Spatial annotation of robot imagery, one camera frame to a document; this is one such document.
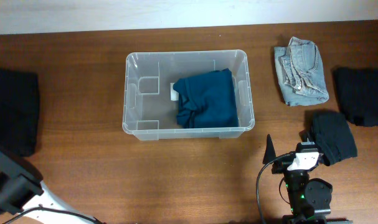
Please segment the clear plastic storage bin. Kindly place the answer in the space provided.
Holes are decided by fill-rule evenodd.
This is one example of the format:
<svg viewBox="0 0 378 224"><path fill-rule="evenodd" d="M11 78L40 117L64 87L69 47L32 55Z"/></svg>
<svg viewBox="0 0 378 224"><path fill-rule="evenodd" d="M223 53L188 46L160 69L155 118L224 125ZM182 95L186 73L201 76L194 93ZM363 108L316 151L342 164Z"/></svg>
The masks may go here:
<svg viewBox="0 0 378 224"><path fill-rule="evenodd" d="M239 125L183 129L170 83L214 70L232 72ZM238 138L255 125L248 57L243 50L132 52L126 58L122 128L140 141L179 138Z"/></svg>

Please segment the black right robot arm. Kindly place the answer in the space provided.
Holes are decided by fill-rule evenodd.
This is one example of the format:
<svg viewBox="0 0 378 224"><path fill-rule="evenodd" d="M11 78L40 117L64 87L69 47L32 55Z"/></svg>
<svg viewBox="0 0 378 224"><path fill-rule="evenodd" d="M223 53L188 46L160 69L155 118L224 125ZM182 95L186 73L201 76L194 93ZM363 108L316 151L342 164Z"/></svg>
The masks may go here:
<svg viewBox="0 0 378 224"><path fill-rule="evenodd" d="M267 136L266 149L263 157L263 167L257 175L256 198L258 212L262 223L266 222L260 203L259 185L263 171L272 167L272 174L282 174L280 185L285 185L289 204L290 215L284 215L282 223L297 224L340 224L352 223L352 220L338 218L329 220L326 218L331 213L333 186L319 178L311 179L309 172L322 163L323 153L319 147L310 141L300 142L294 151L276 155L272 137Z"/></svg>

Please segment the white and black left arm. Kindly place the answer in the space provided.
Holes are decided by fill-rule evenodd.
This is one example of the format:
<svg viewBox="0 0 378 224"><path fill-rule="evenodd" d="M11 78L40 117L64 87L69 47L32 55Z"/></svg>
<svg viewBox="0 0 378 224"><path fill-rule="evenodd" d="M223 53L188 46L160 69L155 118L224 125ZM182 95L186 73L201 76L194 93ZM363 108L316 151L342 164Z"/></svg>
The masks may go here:
<svg viewBox="0 0 378 224"><path fill-rule="evenodd" d="M29 217L44 224L102 224L52 193L29 161L0 147L0 215L4 213L14 216L7 223Z"/></svg>

